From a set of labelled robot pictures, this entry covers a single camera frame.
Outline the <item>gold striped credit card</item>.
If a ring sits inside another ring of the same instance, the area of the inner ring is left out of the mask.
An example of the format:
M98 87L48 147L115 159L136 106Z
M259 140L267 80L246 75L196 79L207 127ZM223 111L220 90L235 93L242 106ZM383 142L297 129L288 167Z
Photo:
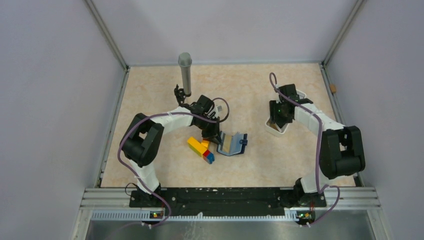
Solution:
M221 136L222 142L218 148L220 153L226 156L229 156L231 153L231 144L232 144L232 135L223 133Z

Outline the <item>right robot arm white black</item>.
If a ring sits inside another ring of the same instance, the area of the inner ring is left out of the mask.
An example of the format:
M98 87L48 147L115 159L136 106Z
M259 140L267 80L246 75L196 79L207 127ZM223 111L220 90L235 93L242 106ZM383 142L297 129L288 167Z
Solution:
M331 181L351 176L366 167L362 134L357 126L345 126L319 110L308 98L301 98L294 84L276 89L278 100L271 100L270 120L279 128L296 121L317 137L315 170L296 181L293 200L307 206Z

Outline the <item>dark blue card holder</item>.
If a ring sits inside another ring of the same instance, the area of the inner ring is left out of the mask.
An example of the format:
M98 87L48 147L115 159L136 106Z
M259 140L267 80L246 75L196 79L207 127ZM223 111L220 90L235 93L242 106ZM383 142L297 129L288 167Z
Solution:
M230 155L224 155L220 153L219 147L221 144L217 145L216 151L224 156L230 157L235 155L242 155L245 153L246 146L248 145L248 134L247 133L240 133L237 132L234 135L231 135L232 142L231 142L231 152Z

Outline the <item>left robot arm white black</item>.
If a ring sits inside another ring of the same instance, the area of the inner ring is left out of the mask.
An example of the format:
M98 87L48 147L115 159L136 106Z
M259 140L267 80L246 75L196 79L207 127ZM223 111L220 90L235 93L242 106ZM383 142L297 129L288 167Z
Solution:
M163 135L180 128L196 126L202 138L214 144L222 142L220 117L215 103L201 95L191 104L181 103L177 108L165 113L147 116L138 113L126 130L118 149L131 163L129 169L138 180L142 191L141 200L149 207L160 202L160 186L154 167Z

